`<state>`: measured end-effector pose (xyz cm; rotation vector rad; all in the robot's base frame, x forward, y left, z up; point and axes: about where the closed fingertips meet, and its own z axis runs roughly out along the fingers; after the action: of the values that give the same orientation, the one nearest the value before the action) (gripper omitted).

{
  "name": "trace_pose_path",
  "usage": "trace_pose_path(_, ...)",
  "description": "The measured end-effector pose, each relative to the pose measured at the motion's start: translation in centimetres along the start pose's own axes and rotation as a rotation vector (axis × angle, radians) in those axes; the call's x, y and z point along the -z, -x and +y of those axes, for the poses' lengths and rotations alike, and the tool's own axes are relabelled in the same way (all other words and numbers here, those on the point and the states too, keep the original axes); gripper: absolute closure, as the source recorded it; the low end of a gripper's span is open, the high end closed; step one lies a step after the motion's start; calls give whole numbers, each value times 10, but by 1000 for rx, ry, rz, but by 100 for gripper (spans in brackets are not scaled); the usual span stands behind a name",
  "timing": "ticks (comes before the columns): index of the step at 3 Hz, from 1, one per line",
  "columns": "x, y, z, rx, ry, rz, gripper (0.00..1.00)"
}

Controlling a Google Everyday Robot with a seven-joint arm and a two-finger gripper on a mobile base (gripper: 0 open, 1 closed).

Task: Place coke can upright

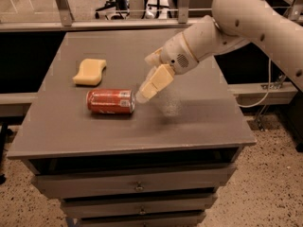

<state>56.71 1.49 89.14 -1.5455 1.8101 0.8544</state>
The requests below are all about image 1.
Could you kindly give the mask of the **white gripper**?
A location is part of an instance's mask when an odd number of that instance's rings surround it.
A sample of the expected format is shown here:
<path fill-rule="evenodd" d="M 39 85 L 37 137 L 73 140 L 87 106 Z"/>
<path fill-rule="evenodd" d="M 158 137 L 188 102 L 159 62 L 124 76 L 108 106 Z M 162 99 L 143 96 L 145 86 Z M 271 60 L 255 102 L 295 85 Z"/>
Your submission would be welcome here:
<path fill-rule="evenodd" d="M 148 102 L 173 81 L 175 74 L 183 75 L 199 63 L 190 52 L 182 32 L 147 56 L 145 62 L 153 69 L 135 94 L 135 99 L 139 103 Z"/>

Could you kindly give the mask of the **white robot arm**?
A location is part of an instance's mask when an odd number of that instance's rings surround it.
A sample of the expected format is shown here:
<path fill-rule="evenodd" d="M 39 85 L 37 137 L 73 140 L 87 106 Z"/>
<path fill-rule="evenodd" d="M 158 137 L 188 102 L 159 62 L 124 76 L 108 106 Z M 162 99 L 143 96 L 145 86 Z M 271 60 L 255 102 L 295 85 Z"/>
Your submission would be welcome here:
<path fill-rule="evenodd" d="M 256 45 L 297 88 L 303 89 L 303 26 L 279 15 L 265 0 L 213 0 L 210 16 L 176 34 L 145 58 L 151 71 L 136 100 L 149 101 L 176 75 L 246 42 Z"/>

